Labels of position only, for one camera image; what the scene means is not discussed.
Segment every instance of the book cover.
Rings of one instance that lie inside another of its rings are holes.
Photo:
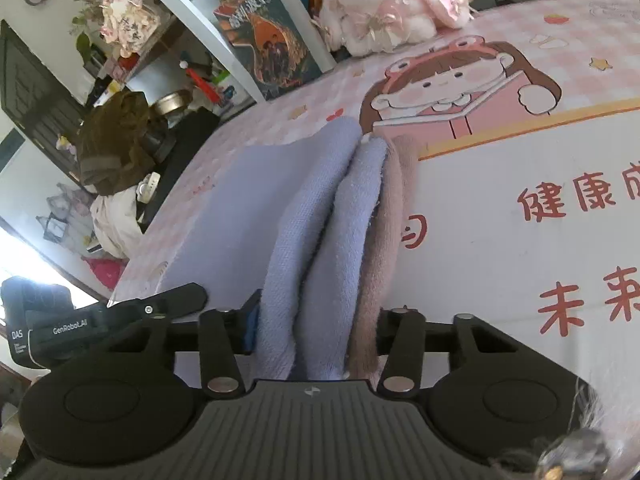
[[[322,74],[282,0],[223,0],[214,14],[265,99]]]

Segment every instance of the brown towel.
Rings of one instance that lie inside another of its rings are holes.
[[[155,166],[141,147],[149,106],[142,92],[117,92],[94,108],[80,127],[80,179],[94,184],[100,195],[136,186]]]
[[[418,146],[413,137],[381,137],[388,144],[382,191],[367,232],[348,356],[350,378],[369,379],[374,386],[378,380],[376,325],[396,270],[404,222],[413,205],[418,162]]]

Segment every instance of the folded towel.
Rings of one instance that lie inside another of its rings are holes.
[[[418,149],[410,136],[386,139],[388,152],[383,167],[380,204],[367,232],[360,296],[349,346],[348,370],[352,379],[378,382],[376,326],[388,294],[404,222],[414,202]]]
[[[296,379],[344,378],[365,237],[380,195],[385,155],[384,139],[364,142],[338,186],[334,210],[302,287],[294,329]]]
[[[245,148],[162,276],[157,292],[202,285],[206,310],[239,308],[263,289],[254,377],[289,375],[300,283],[361,138],[357,120],[337,118],[292,144]]]

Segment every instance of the dark wooden door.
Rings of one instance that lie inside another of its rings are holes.
[[[62,171],[79,184],[78,163],[56,149],[59,136],[76,143],[86,111],[18,35],[0,26],[0,104],[9,118]]]

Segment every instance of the plush toy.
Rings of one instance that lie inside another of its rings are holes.
[[[104,41],[120,43],[120,55],[125,58],[139,52],[160,25],[160,17],[145,7],[144,0],[104,0],[102,13]]]
[[[470,1],[323,0],[319,21],[330,50],[345,45],[353,56],[365,56],[428,40],[439,26],[463,27]]]

